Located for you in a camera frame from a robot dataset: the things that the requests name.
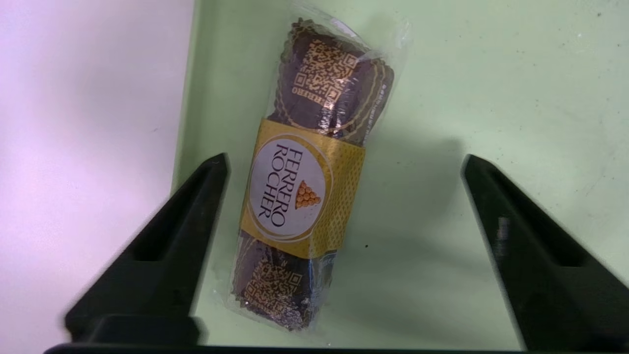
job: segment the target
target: light green tray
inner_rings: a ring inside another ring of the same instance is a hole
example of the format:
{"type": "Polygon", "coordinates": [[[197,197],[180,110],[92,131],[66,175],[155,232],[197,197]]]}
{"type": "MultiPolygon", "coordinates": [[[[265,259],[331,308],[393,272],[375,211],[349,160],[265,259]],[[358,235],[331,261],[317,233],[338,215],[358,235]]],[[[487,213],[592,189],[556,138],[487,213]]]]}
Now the light green tray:
{"type": "Polygon", "coordinates": [[[414,44],[367,146],[334,282],[310,339],[224,308],[240,206],[286,32],[285,1],[196,4],[175,186],[227,152],[231,178],[195,315],[209,344],[519,349],[459,178],[498,163],[629,279],[629,2],[326,0],[367,41],[414,44]]]}

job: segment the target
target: qr code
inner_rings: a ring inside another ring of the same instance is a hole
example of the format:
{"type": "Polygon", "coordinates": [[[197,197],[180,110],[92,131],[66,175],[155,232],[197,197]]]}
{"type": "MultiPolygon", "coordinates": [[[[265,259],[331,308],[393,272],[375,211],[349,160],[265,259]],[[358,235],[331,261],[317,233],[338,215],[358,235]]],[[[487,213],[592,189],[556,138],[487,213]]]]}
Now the qr code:
{"type": "Polygon", "coordinates": [[[343,93],[358,58],[313,40],[295,75],[292,92],[331,108],[343,93]]]}
{"type": "Polygon", "coordinates": [[[292,295],[302,276],[285,269],[286,263],[273,265],[267,258],[253,270],[251,281],[245,288],[245,298],[252,305],[273,315],[281,315],[291,306],[292,295]]]}

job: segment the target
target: wrapped chocolate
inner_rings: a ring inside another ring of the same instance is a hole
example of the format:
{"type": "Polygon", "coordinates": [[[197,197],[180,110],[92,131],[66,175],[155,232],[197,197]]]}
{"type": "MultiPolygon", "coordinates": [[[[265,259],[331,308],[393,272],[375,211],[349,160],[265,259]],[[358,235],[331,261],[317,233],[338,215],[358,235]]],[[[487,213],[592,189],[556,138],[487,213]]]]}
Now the wrapped chocolate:
{"type": "Polygon", "coordinates": [[[289,330],[325,299],[364,159],[393,70],[359,38],[312,20],[292,24],[262,121],[233,269],[248,312],[289,330]]]}

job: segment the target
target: ferrero rocher logo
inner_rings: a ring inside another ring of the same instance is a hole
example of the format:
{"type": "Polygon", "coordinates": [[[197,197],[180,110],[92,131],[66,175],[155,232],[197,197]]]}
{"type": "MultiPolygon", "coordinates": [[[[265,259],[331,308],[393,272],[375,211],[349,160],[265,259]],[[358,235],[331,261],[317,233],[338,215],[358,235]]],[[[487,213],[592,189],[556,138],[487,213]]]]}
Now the ferrero rocher logo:
{"type": "Polygon", "coordinates": [[[269,139],[253,160],[247,201],[253,223],[281,243],[310,237],[331,183],[330,166],[316,146],[298,135],[269,139]]]}

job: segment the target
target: brown foil wrapper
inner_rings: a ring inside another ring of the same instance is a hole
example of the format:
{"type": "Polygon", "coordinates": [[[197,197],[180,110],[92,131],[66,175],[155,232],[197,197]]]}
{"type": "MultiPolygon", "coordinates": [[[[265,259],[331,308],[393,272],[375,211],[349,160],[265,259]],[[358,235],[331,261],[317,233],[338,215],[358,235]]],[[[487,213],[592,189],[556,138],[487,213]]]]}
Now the brown foil wrapper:
{"type": "MultiPolygon", "coordinates": [[[[363,146],[394,77],[372,54],[351,38],[299,19],[285,44],[275,110],[268,119],[363,146]]],[[[306,328],[330,286],[335,256],[331,251],[300,258],[241,230],[233,293],[242,307],[280,326],[306,328]]]]}

